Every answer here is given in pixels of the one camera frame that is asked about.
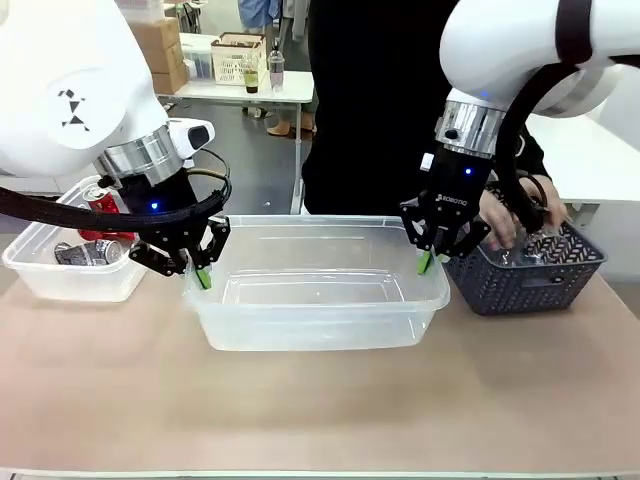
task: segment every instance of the cardboard box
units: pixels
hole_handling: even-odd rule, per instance
[[[187,66],[184,63],[181,63],[171,73],[152,73],[151,76],[156,95],[172,95],[189,80]]]
[[[180,43],[180,24],[177,18],[165,18],[156,23],[129,23],[142,50],[165,50]]]
[[[142,50],[151,73],[171,73],[184,62],[180,42],[164,50]]]

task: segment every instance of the plastic storage box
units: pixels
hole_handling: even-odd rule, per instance
[[[560,238],[536,245],[544,265],[503,266],[481,245],[466,259],[446,264],[451,279],[479,315],[505,315],[568,308],[606,255],[569,224]]]
[[[219,350],[352,350],[417,344],[449,283],[418,254],[398,218],[231,217],[203,291],[185,297]]]
[[[58,200],[85,206],[82,193],[100,177],[86,178]],[[32,223],[2,254],[4,264],[15,270],[34,295],[54,300],[79,302],[122,302],[142,280],[146,268],[125,254],[116,263],[97,267],[58,265],[54,247],[65,241],[72,245],[85,240],[66,228]]]
[[[193,68],[189,68],[189,78],[191,80],[213,80],[211,44],[219,39],[220,37],[214,35],[180,34],[180,44],[184,58],[193,62]]]

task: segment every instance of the red soda can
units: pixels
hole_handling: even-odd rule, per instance
[[[109,190],[100,188],[97,185],[87,188],[82,194],[82,199],[89,204],[89,208],[94,212],[120,213],[120,209],[118,205],[116,205],[116,201],[113,199],[113,195],[111,195]],[[107,233],[78,230],[78,233],[88,242],[94,240],[115,240],[118,238],[129,241],[135,240],[135,234],[130,232]]]

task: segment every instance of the table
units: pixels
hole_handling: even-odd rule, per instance
[[[586,226],[603,203],[640,202],[640,152],[606,128],[584,115],[532,115],[527,126],[562,199],[582,205],[578,225]]]
[[[247,93],[244,87],[217,85],[215,82],[190,81],[177,93],[171,95],[181,99],[192,99],[206,103],[295,108],[295,184],[291,213],[298,214],[302,206],[302,105],[313,100],[313,75],[311,72],[284,72],[284,88],[274,92],[269,85],[268,75],[263,78],[258,93]]]
[[[453,288],[413,348],[211,349],[182,283],[121,305],[0,298],[0,466],[63,476],[640,472],[640,323],[596,276],[566,312]]]

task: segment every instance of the beige tabletop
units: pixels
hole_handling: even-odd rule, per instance
[[[599,278],[565,313],[457,291],[414,348],[211,349],[181,283],[116,306],[0,300],[0,466],[55,472],[640,471],[640,323]]]

